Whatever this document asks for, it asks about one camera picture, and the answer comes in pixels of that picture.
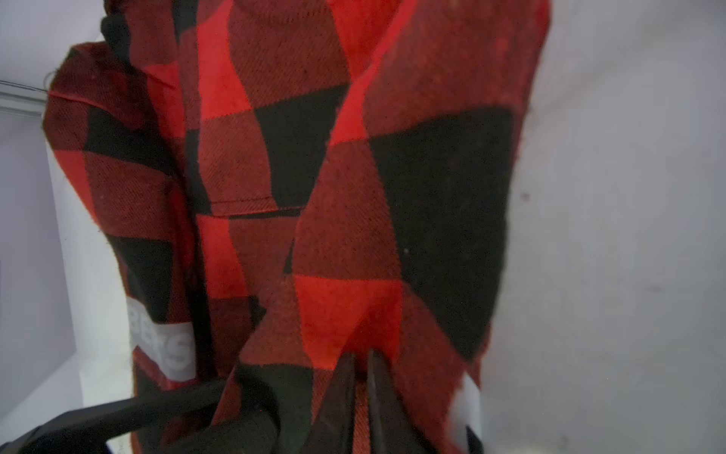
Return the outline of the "red black plaid shirt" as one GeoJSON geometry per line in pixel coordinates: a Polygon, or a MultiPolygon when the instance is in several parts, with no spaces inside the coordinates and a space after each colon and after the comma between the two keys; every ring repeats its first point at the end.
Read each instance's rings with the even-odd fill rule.
{"type": "Polygon", "coordinates": [[[301,450],[335,367],[384,355],[432,453],[484,450],[479,371],[546,1],[108,1],[49,146],[111,245],[138,396],[224,379],[135,453],[301,450]]]}

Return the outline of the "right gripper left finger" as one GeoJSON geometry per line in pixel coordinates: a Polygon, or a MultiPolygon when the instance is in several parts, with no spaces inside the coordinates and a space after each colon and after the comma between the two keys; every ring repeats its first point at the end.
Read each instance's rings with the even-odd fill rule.
{"type": "Polygon", "coordinates": [[[351,454],[355,433],[355,356],[343,355],[333,372],[302,454],[351,454]]]}

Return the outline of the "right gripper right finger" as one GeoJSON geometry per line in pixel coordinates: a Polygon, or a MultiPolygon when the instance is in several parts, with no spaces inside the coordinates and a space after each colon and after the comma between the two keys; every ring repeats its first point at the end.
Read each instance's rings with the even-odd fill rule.
{"type": "Polygon", "coordinates": [[[369,427],[373,454],[431,454],[436,449],[421,435],[393,386],[385,355],[371,350],[368,355],[369,427]]]}

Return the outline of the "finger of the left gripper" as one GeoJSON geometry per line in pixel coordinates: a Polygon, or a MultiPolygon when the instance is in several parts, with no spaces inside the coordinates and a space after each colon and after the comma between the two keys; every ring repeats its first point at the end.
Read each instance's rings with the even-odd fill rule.
{"type": "Polygon", "coordinates": [[[108,453],[107,442],[219,402],[222,379],[66,412],[3,444],[3,453],[108,453]]]}
{"type": "Polygon", "coordinates": [[[264,409],[255,408],[221,424],[168,446],[164,453],[221,454],[272,453],[279,435],[278,424],[264,409]]]}

